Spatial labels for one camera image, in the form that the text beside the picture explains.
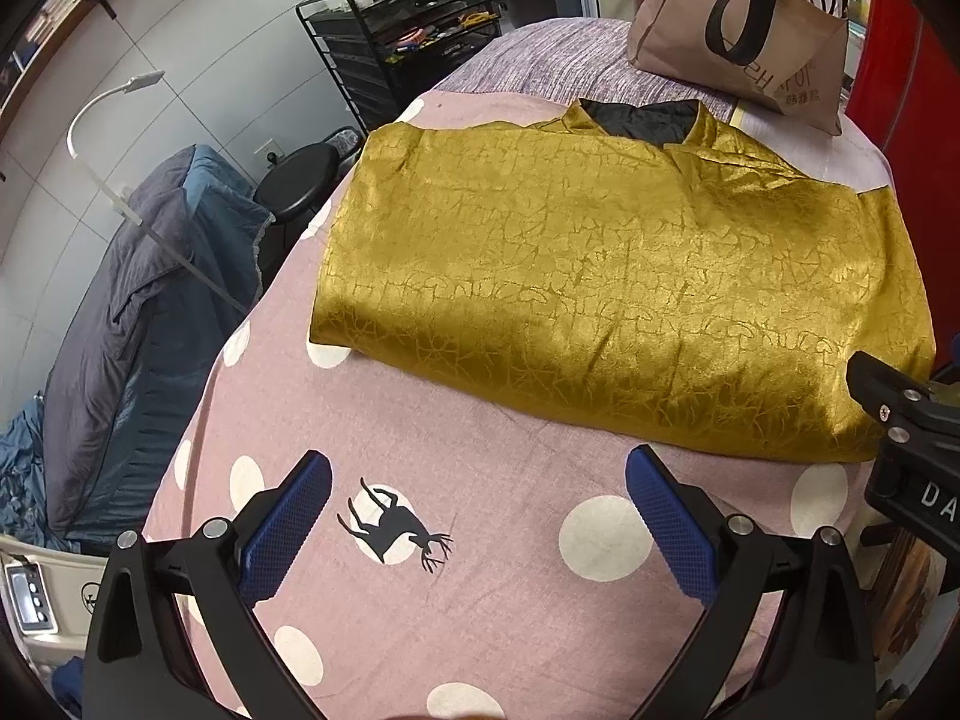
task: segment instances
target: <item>black bag handle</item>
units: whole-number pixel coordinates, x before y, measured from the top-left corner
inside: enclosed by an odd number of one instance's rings
[[[734,65],[745,67],[757,60],[760,56],[770,28],[774,20],[776,0],[750,0],[747,10],[747,20],[743,25],[743,33],[731,47],[727,48],[723,41],[723,13],[727,10],[730,0],[717,0],[707,16],[707,27],[704,30],[704,41],[707,48],[717,56],[723,57]]]

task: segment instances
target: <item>brown paper bag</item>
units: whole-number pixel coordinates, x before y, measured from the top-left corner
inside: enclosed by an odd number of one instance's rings
[[[815,1],[644,0],[627,59],[839,135],[847,0]]]

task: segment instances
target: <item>white polka dot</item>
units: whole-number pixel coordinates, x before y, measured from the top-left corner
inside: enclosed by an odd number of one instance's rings
[[[837,463],[810,466],[800,474],[790,496],[790,524],[801,538],[821,525],[837,522],[847,504],[847,471]]]
[[[654,539],[637,507],[619,495],[598,495],[575,507],[560,527],[560,555],[573,573],[594,581],[632,574]]]
[[[256,460],[247,455],[238,457],[230,469],[230,501],[234,511],[240,512],[247,501],[263,488],[263,473]]]
[[[190,467],[190,450],[193,448],[189,439],[184,439],[181,445],[176,447],[174,455],[174,480],[176,486],[181,490],[186,490],[186,472]]]
[[[301,234],[301,241],[305,241],[307,238],[313,238],[320,228],[323,227],[323,223],[330,218],[330,205],[330,201],[326,201],[323,204],[323,208],[320,208],[317,215],[310,220],[310,223],[306,225],[306,229]]]
[[[397,122],[409,122],[410,119],[413,119],[416,114],[419,114],[423,109],[424,99],[416,98],[416,100],[407,105],[407,109],[397,117]]]
[[[233,367],[237,362],[240,362],[240,358],[247,350],[248,343],[250,343],[249,320],[241,324],[233,335],[227,338],[227,343],[224,344],[224,365]]]
[[[274,647],[280,659],[301,685],[319,685],[323,680],[323,661],[307,635],[297,628],[284,625],[274,636]]]
[[[416,514],[413,506],[410,504],[410,501],[407,500],[406,495],[401,493],[399,490],[394,490],[392,487],[390,487],[390,485],[368,484],[367,487],[373,490],[373,494],[376,495],[376,497],[382,501],[384,505],[390,506],[390,498],[389,496],[380,493],[379,490],[387,490],[388,493],[397,495],[397,506],[405,506],[407,509],[410,509],[413,514]],[[350,499],[353,501],[353,507],[356,509],[357,514],[360,515],[361,522],[363,522],[365,525],[376,525],[378,522],[380,522],[380,516],[383,514],[383,509],[376,504],[376,501],[374,501],[373,498],[368,495],[366,490],[358,490],[357,494],[352,495],[352,498]],[[354,517],[352,513],[350,514],[349,526],[350,528],[353,528],[354,531],[362,530],[356,520],[356,517]],[[375,562],[380,562],[380,558],[376,557],[376,552],[371,550],[366,541],[363,541],[362,538],[357,538],[356,536],[354,536],[353,539],[357,542],[357,546],[360,547],[360,551],[364,555]],[[409,533],[407,533],[406,535],[397,538],[397,540],[392,543],[390,549],[383,553],[383,562],[385,562],[386,565],[397,565],[397,563],[404,562],[407,557],[413,555],[414,550],[416,550],[416,544],[413,541],[410,541]]]
[[[426,710],[431,717],[445,720],[455,720],[457,717],[506,717],[493,696],[466,683],[447,683],[433,688],[426,697]]]
[[[349,346],[327,346],[323,343],[306,343],[306,353],[316,367],[337,367],[350,356]]]

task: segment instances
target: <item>white desk lamp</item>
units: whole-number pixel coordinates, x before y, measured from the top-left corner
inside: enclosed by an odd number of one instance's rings
[[[90,108],[93,108],[94,105],[99,103],[101,100],[105,100],[111,95],[117,95],[120,92],[123,92],[125,95],[128,95],[129,93],[135,92],[138,89],[145,89],[148,86],[152,86],[156,84],[158,81],[160,81],[162,77],[163,77],[162,70],[157,70],[157,71],[154,71],[153,73],[146,73],[146,74],[143,74],[142,76],[133,76],[133,78],[127,81],[127,83],[125,83],[123,86],[118,86],[116,87],[116,89],[110,89],[109,91],[102,93],[102,95],[96,95],[96,97],[93,98],[93,100],[90,100],[90,102],[87,103],[83,108],[80,108],[80,113],[76,114],[73,119],[73,122],[71,122],[70,128],[66,132],[66,148],[70,152],[70,156],[73,157],[77,161],[77,163],[81,167],[83,167],[84,170],[86,170],[86,173],[90,176],[93,182],[104,191],[104,194],[107,197],[110,198],[110,202],[113,204],[113,208],[117,210],[118,213],[120,213],[121,215],[124,215],[126,218],[131,220],[137,227],[143,230],[143,232],[146,233],[146,235],[149,238],[152,238],[152,240],[154,240],[157,243],[157,245],[160,248],[162,248],[162,250],[167,252],[181,266],[183,266],[188,271],[190,271],[191,274],[193,274],[198,279],[200,279],[200,281],[202,281],[203,284],[207,285],[208,288],[210,288],[210,290],[213,293],[216,293],[216,295],[219,295],[220,298],[224,298],[224,300],[226,300],[227,303],[229,303],[234,308],[239,309],[241,312],[246,314],[249,310],[248,307],[241,305],[239,301],[232,298],[229,295],[229,293],[223,289],[223,287],[211,281],[208,278],[208,276],[205,276],[200,271],[200,269],[198,269],[193,263],[187,260],[184,257],[184,255],[180,254],[178,251],[174,249],[174,247],[168,244],[168,242],[163,240],[163,237],[160,236],[160,233],[157,233],[157,230],[150,227],[150,225],[145,224],[141,216],[138,213],[136,213],[136,211],[133,210],[133,208],[131,208],[127,204],[127,201],[125,199],[122,199],[122,197],[119,196],[113,189],[110,189],[109,186],[107,186],[107,182],[104,181],[101,177],[99,177],[99,175],[97,175],[97,172],[96,170],[93,170],[93,167],[90,167],[90,165],[88,165],[85,161],[83,161],[83,159],[80,159],[80,156],[78,155],[77,150],[74,148],[73,130],[77,126],[77,122],[80,122],[80,119],[83,119],[83,115],[86,112],[88,112]]]

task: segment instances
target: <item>bed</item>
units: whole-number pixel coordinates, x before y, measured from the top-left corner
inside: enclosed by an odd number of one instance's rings
[[[858,191],[892,183],[848,119],[832,138],[630,69],[628,26],[563,19],[519,29],[401,118],[424,128],[531,124],[580,95],[695,97],[813,177]],[[627,498],[624,461],[637,439],[512,412],[309,343],[320,257],[347,182],[224,345],[145,535],[181,538],[210,517],[233,517],[318,449],[334,469],[330,501],[256,616],[327,717],[630,716],[700,613]],[[809,536],[835,524],[853,545],[863,527],[867,466],[656,451],[682,483],[772,532]],[[395,507],[414,514],[419,536],[366,538],[361,526],[376,528]],[[930,567],[920,597],[938,587]],[[773,611],[761,608],[722,693],[748,678]],[[215,696],[244,713],[192,599],[184,620]]]
[[[244,305],[272,217],[209,146],[184,148],[130,204]],[[131,223],[107,248],[42,394],[0,437],[0,529],[33,546],[109,552],[140,528],[213,361],[245,317]]]

